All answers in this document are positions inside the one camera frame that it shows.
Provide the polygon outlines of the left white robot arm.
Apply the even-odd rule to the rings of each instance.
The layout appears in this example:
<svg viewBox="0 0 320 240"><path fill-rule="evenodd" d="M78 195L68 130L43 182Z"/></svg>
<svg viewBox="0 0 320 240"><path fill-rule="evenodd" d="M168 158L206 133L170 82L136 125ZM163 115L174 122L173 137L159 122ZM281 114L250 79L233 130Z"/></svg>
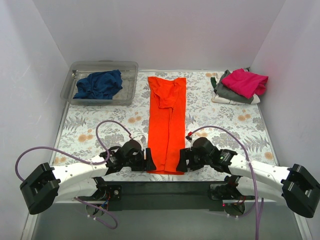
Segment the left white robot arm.
<svg viewBox="0 0 320 240"><path fill-rule="evenodd" d="M156 170L150 148L136 140L113 146L99 155L76 163L50 166L40 164L19 186L31 215L37 215L54 203L85 198L90 201L118 201L122 187L107 183L104 177L128 167L133 172Z"/></svg>

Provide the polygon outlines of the orange t shirt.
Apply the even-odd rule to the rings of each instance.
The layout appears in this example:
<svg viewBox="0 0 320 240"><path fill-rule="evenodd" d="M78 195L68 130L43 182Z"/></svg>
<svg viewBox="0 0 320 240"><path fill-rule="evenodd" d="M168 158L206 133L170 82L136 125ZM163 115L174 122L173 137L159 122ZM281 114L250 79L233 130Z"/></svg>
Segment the orange t shirt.
<svg viewBox="0 0 320 240"><path fill-rule="evenodd" d="M148 77L150 88L148 148L155 174L183 175L177 170L185 148L187 79Z"/></svg>

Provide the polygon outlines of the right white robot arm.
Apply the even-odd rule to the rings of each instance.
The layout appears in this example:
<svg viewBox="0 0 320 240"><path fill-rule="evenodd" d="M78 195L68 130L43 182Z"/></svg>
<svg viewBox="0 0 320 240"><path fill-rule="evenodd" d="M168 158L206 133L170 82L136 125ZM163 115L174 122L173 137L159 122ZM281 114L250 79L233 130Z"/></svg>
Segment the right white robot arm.
<svg viewBox="0 0 320 240"><path fill-rule="evenodd" d="M276 166L246 157L229 149L218 149L207 138L193 140L179 153L177 171L195 171L210 166L227 176L210 185L214 200L264 198L286 205L294 213L313 218L320 202L320 184L302 165Z"/></svg>

